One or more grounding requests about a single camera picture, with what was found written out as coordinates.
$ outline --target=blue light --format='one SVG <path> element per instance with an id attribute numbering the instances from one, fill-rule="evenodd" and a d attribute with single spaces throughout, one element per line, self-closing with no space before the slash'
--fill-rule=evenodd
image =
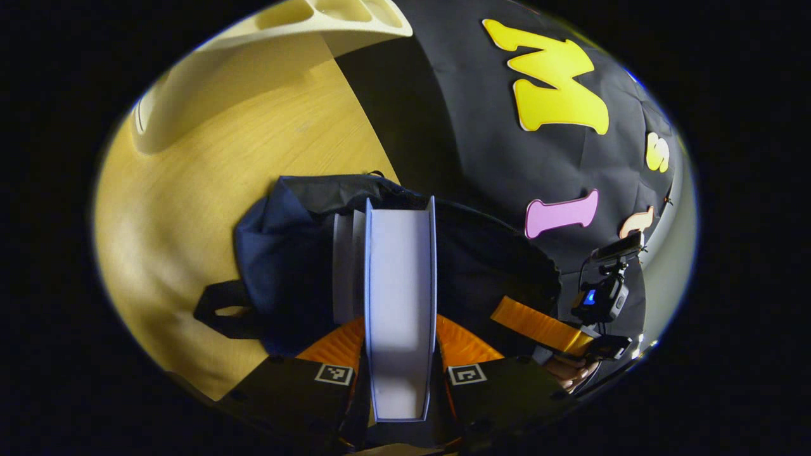
<path id="1" fill-rule="evenodd" d="M 589 294 L 586 295 L 586 300 L 583 301 L 584 306 L 593 306 L 594 305 L 594 292 L 596 290 L 589 291 Z"/>

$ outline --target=human hand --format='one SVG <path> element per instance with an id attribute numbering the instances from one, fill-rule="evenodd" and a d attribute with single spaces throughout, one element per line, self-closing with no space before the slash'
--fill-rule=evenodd
<path id="1" fill-rule="evenodd" d="M 597 369 L 599 362 L 586 365 L 585 359 L 572 361 L 558 355 L 551 357 L 543 366 L 551 373 L 560 386 L 572 393 L 586 378 Z"/>

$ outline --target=orange strap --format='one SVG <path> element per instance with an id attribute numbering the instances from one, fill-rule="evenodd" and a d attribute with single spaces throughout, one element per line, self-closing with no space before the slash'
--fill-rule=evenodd
<path id="1" fill-rule="evenodd" d="M 356 318 L 323 336 L 296 358 L 351 366 L 357 372 L 364 332 L 363 318 Z M 440 340 L 443 370 L 448 366 L 464 366 L 504 358 L 482 339 L 441 315 L 436 316 L 436 335 Z"/>
<path id="2" fill-rule="evenodd" d="M 586 348 L 594 340 L 581 330 L 544 315 L 508 296 L 502 298 L 499 307 L 490 318 L 544 346 L 573 356 L 583 356 Z"/>

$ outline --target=yellow letter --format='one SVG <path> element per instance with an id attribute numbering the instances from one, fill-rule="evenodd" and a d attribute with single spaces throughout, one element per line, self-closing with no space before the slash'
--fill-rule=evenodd
<path id="1" fill-rule="evenodd" d="M 518 46 L 543 49 L 511 58 L 507 66 L 551 85 L 542 88 L 528 80 L 513 85 L 521 127 L 535 131 L 544 123 L 574 123 L 608 131 L 608 108 L 600 97 L 572 78 L 594 70 L 594 64 L 574 41 L 558 41 L 505 27 L 492 19 L 483 21 L 493 42 L 504 50 Z"/>

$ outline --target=wooden surface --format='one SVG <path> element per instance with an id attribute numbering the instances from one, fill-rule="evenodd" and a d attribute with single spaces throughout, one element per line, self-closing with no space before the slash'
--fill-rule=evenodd
<path id="1" fill-rule="evenodd" d="M 258 341 L 228 339 L 191 314 L 207 284 L 238 278 L 233 229 L 250 205 L 283 174 L 381 170 L 397 181 L 319 36 L 258 45 L 244 50 L 253 57 L 237 50 L 228 64 L 266 72 L 272 87 L 207 114 L 166 148 L 137 150 L 128 116 L 109 146 L 94 208 L 102 278 L 123 322 L 162 368 L 214 400 L 267 356 Z M 290 59 L 296 53 L 307 57 Z"/>

